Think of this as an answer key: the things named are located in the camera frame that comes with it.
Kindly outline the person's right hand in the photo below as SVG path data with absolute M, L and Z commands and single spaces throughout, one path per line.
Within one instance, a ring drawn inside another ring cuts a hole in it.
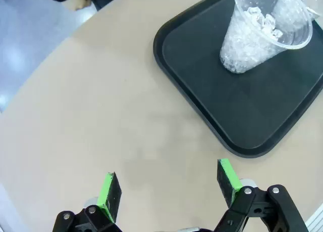
M 75 0 L 74 10 L 81 10 L 91 5 L 90 0 Z

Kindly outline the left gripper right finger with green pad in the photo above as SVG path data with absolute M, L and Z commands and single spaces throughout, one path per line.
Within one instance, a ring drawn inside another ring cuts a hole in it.
M 219 159 L 217 180 L 228 205 L 215 231 L 243 231 L 249 218 L 260 218 L 268 231 L 307 231 L 294 201 L 283 185 L 266 191 L 242 185 L 228 159 Z

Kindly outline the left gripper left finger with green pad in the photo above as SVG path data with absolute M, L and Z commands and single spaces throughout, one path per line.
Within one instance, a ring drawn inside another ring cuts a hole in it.
M 53 231 L 120 231 L 116 225 L 122 190 L 117 175 L 107 173 L 97 202 L 75 214 L 72 211 L 60 212 L 55 220 Z

